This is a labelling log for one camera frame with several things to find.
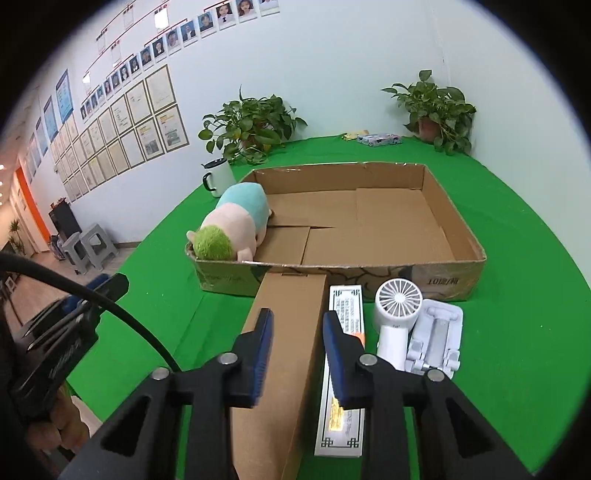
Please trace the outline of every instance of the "green tablecloth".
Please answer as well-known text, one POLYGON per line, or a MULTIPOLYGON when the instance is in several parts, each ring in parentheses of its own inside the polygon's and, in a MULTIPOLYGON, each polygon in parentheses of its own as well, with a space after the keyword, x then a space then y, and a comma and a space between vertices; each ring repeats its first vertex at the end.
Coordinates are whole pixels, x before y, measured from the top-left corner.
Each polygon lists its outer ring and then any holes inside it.
MULTIPOLYGON (((454 382, 528 468, 536 469, 577 410, 591 371, 591 291, 577 266, 542 220, 486 168, 414 139, 379 148, 338 138, 293 142, 264 166, 347 161, 426 164, 480 240, 488 262, 471 298, 460 304, 462 366, 454 382)), ((236 178, 249 169, 235 167, 236 178)), ((200 184, 195 178, 195 187, 200 184)), ((252 304, 251 298, 202 292, 184 256, 186 231, 199 227, 215 203, 197 188, 121 267, 130 287, 120 305, 174 352, 183 369, 230 348, 252 304)), ((371 311, 366 305, 368 347, 375 348, 371 311)), ((105 419, 163 362, 109 314, 98 334, 99 342, 69 381, 105 419)), ((359 478, 359 465, 315 458, 309 450, 300 478, 359 478)))

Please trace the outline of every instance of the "screw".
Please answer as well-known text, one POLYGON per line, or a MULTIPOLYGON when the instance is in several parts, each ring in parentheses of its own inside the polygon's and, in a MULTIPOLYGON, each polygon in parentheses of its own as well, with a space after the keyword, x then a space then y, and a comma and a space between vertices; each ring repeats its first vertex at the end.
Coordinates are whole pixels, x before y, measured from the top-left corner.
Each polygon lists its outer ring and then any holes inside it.
POLYGON ((427 372, 427 378, 432 382, 440 382, 445 378, 445 373, 437 368, 433 368, 427 372))
POLYGON ((372 365, 378 363, 378 358, 371 353, 364 353, 359 357, 359 362, 366 367, 371 367, 372 365))
POLYGON ((232 365, 234 362, 236 362, 236 360, 238 360, 238 356, 234 352, 222 353, 217 358, 217 361, 222 365, 232 365))
POLYGON ((154 380, 164 380, 167 376, 170 375, 170 370, 164 367, 158 367, 156 370, 152 372, 150 375, 154 380))

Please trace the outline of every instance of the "orange wall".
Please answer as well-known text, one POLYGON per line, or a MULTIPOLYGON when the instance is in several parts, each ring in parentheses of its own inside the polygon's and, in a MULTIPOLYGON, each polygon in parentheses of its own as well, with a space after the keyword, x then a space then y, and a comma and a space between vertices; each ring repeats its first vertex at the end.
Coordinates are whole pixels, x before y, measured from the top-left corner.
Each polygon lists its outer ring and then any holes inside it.
POLYGON ((49 230, 47 229, 45 222, 43 222, 43 219, 41 218, 41 214, 39 213, 37 204, 33 199, 33 195, 31 195, 31 190, 29 190, 29 185, 25 179, 25 174, 22 171, 22 167, 18 167, 17 169, 17 180, 22 191, 22 196, 25 198, 25 202, 29 207, 29 211, 31 212, 31 215, 35 220, 35 224, 37 225, 37 228, 39 229, 39 232, 41 233, 43 240, 49 242, 49 230))

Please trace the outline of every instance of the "plush toy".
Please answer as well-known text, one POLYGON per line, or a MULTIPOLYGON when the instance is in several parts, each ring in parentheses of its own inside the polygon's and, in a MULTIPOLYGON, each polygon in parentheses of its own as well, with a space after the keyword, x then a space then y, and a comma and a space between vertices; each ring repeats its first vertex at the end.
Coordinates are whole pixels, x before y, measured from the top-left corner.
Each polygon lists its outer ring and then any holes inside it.
POLYGON ((187 239, 201 260, 252 261, 271 214, 258 183, 237 183, 223 193, 199 230, 187 232, 187 239))

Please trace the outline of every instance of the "plastic stool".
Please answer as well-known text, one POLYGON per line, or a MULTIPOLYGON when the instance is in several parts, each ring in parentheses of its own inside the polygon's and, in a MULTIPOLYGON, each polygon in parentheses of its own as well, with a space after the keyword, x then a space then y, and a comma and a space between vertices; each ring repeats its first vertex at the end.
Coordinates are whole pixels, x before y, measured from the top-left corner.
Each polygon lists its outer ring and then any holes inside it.
POLYGON ((117 249, 113 242, 98 223, 84 230, 80 234, 80 241, 88 253, 90 262, 99 270, 103 269, 103 263, 110 254, 117 256, 117 249), (100 240, 100 245, 97 245, 97 247, 90 243, 90 239, 94 236, 100 240))
POLYGON ((80 232, 73 233, 70 238, 64 242, 61 249, 74 267, 76 273, 84 274, 88 271, 86 266, 90 262, 90 256, 80 241, 80 232))

